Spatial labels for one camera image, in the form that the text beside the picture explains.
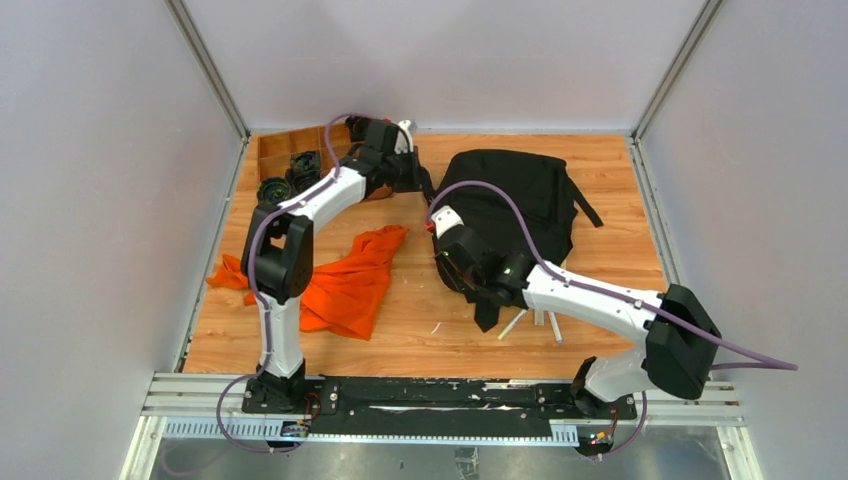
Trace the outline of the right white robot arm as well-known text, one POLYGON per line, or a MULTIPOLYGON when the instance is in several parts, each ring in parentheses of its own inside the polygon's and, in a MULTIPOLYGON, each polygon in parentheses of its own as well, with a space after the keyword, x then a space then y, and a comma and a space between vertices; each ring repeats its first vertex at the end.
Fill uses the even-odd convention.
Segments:
POLYGON ((503 307, 574 317, 632 342, 611 357, 591 356, 574 375, 566 401, 584 417, 596 417, 620 398, 658 389, 698 400, 717 347, 704 333, 720 333, 694 293, 673 284, 666 292, 633 290, 574 275, 520 252, 502 255, 473 229, 427 225, 437 269, 448 286, 474 304, 487 331, 503 307))

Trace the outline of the dark coiled roll back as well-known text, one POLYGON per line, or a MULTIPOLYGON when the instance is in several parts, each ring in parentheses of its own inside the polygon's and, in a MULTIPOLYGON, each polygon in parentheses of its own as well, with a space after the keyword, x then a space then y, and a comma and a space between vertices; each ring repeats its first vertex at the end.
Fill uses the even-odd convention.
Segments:
POLYGON ((345 126, 352 143, 359 143, 365 139, 370 121, 369 117, 359 115, 350 115, 345 119, 345 126))

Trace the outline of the white marker pen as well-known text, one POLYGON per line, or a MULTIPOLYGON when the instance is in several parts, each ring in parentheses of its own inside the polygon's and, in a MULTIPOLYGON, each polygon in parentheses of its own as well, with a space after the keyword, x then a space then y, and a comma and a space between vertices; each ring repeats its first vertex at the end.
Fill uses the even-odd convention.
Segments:
POLYGON ((552 333, 554 335, 555 342, 561 345, 564 342, 564 338, 559 326, 557 316, 554 312, 548 312, 547 317, 552 329, 552 333))

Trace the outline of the orange cloth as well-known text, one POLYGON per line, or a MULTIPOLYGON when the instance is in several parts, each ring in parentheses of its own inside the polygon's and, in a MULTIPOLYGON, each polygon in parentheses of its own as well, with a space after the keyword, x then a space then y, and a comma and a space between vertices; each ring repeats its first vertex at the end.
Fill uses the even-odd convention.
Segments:
POLYGON ((391 285, 393 260, 409 232, 398 224, 362 232, 346 256, 316 267, 302 296, 299 330, 370 340, 391 285))

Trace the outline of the wooden compartment tray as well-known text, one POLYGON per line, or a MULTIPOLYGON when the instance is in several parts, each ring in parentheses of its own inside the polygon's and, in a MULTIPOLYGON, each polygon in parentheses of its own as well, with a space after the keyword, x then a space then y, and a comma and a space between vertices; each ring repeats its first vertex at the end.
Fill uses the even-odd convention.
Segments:
POLYGON ((335 183, 335 160, 356 156, 359 143, 350 141, 348 129, 343 125, 308 127, 298 130, 265 134, 258 140, 258 184, 255 190, 256 206, 264 210, 296 210, 309 202, 317 201, 327 188, 335 183), (322 177, 308 190, 278 204, 257 202, 256 192, 260 182, 269 177, 284 177, 293 156, 317 150, 322 159, 322 177))

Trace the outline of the yellow-green pencil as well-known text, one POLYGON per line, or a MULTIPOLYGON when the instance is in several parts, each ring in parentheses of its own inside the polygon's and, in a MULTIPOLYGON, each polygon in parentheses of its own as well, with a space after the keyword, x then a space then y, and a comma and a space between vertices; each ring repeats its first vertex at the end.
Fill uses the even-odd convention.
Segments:
POLYGON ((519 311, 515 317, 504 327, 504 329, 498 334, 497 339, 499 341, 504 341, 508 335, 510 335, 515 328, 519 325, 519 323, 527 317, 530 313, 527 309, 522 309, 519 311))

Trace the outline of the black backpack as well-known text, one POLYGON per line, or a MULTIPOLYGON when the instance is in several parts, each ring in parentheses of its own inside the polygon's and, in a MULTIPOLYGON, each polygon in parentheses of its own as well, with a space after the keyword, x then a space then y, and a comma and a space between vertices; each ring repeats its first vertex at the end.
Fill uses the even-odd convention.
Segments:
MULTIPOLYGON (((559 265, 573 248, 578 214, 596 228, 603 224, 568 175, 565 161, 556 157, 504 149, 468 150, 451 159, 440 185, 433 186, 436 196, 425 199, 428 206, 436 210, 449 205, 463 226, 475 230, 499 253, 520 251, 535 261, 542 257, 559 265)), ((437 264, 436 268, 451 289, 437 264)), ((483 332, 497 325, 504 308, 469 304, 483 332)))

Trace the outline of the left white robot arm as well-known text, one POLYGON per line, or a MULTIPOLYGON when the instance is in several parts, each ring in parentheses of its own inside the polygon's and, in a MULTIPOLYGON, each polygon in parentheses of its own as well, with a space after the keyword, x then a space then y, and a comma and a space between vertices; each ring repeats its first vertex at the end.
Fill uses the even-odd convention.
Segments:
POLYGON ((283 413, 304 405, 300 304, 313 275, 315 235, 382 187, 397 193, 421 190, 416 129, 412 120, 369 119, 359 147, 343 157, 328 149, 333 167, 314 186, 254 209, 241 267, 260 314, 261 354, 246 387, 250 399, 283 413))

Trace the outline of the dark coiled roll front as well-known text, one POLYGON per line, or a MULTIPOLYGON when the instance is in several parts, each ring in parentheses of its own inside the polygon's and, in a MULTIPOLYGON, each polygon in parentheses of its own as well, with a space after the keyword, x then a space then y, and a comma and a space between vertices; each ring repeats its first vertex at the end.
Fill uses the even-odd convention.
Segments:
POLYGON ((260 182, 256 197, 259 204, 278 204, 289 200, 293 193, 294 189, 286 178, 269 177, 260 182))

